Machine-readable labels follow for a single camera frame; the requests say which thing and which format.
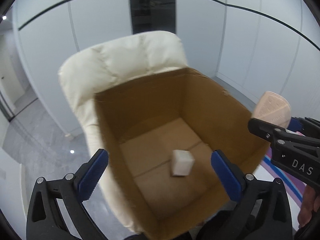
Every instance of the gray floor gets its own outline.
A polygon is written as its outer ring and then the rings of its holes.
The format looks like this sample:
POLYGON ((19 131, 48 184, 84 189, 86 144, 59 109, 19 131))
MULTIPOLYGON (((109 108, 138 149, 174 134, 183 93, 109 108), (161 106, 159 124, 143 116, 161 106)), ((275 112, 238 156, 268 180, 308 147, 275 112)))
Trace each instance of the gray floor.
MULTIPOLYGON (((220 79, 214 80, 250 111, 254 109, 255 104, 240 92, 220 79)), ((38 177, 44 176, 46 180, 62 179, 64 175, 75 172, 82 163, 87 162, 89 153, 83 134, 72 141, 66 140, 31 88, 16 102, 16 107, 16 113, 20 113, 9 125, 3 149, 18 163, 25 165, 29 201, 38 177)), ((70 232, 80 237, 63 201, 59 200, 58 203, 70 232)), ((132 235, 113 215, 99 187, 95 188, 84 206, 108 239, 122 240, 132 235)))

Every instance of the cardboard box wall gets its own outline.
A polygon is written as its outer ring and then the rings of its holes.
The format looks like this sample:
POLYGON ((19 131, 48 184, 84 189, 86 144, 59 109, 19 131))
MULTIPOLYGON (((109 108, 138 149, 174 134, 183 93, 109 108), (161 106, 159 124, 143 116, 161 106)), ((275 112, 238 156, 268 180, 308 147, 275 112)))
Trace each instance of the cardboard box wall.
POLYGON ((110 88, 95 96, 95 107, 109 152, 108 167, 133 210, 135 222, 149 239, 172 239, 228 201, 219 180, 208 170, 211 150, 221 149, 248 173, 254 171, 268 148, 267 142, 247 130, 251 113, 220 85, 191 68, 145 76, 110 88), (168 174, 170 152, 188 144, 194 149, 195 165, 200 166, 192 170, 191 179, 187 176, 177 182, 168 174), (206 171, 198 180, 201 184, 208 179, 202 190, 196 194, 185 190, 188 196, 183 195, 183 199, 174 193, 169 206, 165 199, 157 199, 157 190, 167 190, 165 196, 170 197, 168 189, 176 185, 193 187, 197 170, 206 171))

